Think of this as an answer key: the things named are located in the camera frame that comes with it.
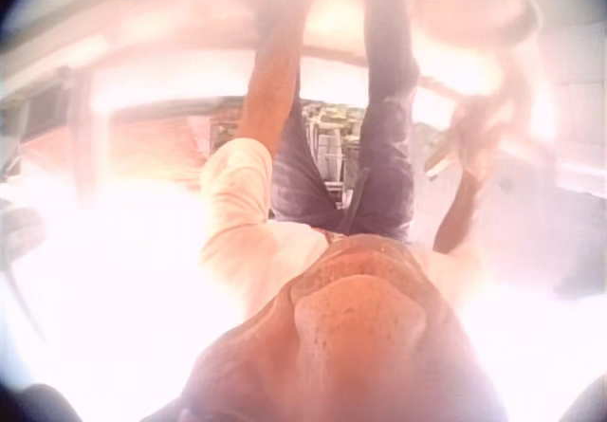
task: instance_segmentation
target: skin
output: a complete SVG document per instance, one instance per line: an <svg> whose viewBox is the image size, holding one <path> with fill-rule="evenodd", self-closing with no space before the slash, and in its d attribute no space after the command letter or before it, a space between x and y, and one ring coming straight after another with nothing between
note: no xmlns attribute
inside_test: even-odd
<svg viewBox="0 0 607 422"><path fill-rule="evenodd" d="M293 98L307 6L258 53L237 136L274 156ZM469 232L485 180L468 152L435 249ZM187 421L506 420L451 307L412 253L378 236L337 242L196 362Z"/></svg>

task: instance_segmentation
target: blue jeans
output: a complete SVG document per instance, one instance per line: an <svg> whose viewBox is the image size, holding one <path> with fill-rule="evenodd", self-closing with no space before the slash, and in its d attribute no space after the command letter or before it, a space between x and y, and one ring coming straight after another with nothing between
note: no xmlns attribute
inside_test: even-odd
<svg viewBox="0 0 607 422"><path fill-rule="evenodd" d="M349 211L336 208L309 150L297 84L274 159L271 206L279 221L405 241L413 218L409 155L419 71L403 0L365 0L369 104L360 130L359 182Z"/></svg>

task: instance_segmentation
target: jeans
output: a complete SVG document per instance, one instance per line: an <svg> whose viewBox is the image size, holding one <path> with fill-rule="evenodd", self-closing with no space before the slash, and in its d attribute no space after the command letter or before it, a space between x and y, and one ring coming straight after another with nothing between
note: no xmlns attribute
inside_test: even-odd
<svg viewBox="0 0 607 422"><path fill-rule="evenodd" d="M360 129L359 181L348 211L336 208L309 150L297 83L274 159L271 207L279 221L405 241L413 218L409 155L419 71L403 0L365 0L369 104Z"/></svg>

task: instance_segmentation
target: man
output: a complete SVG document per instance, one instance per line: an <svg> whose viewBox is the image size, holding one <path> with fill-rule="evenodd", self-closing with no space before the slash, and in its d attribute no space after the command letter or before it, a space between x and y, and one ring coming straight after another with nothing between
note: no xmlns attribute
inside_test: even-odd
<svg viewBox="0 0 607 422"><path fill-rule="evenodd" d="M405 245L417 69L402 2L365 0L366 179L349 213L335 209L305 141L308 2L290 0L263 41L237 138L201 176L211 216L202 266L246 321L197 361L171 409L180 421L505 420L440 275L465 267L455 256L487 177L483 136L468 142L435 252ZM270 200L279 222L267 221Z"/></svg>

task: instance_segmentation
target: leg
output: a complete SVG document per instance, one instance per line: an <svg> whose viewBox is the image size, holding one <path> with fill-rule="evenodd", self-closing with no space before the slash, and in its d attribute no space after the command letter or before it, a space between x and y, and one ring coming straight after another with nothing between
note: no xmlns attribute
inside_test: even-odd
<svg viewBox="0 0 607 422"><path fill-rule="evenodd" d="M409 156L418 69L404 0L365 0L369 105L360 130L359 167L368 170L351 233L405 240L413 219Z"/></svg>
<svg viewBox="0 0 607 422"><path fill-rule="evenodd" d="M297 82L293 107L274 158L271 205L279 221L336 231L342 218L324 186L306 137Z"/></svg>

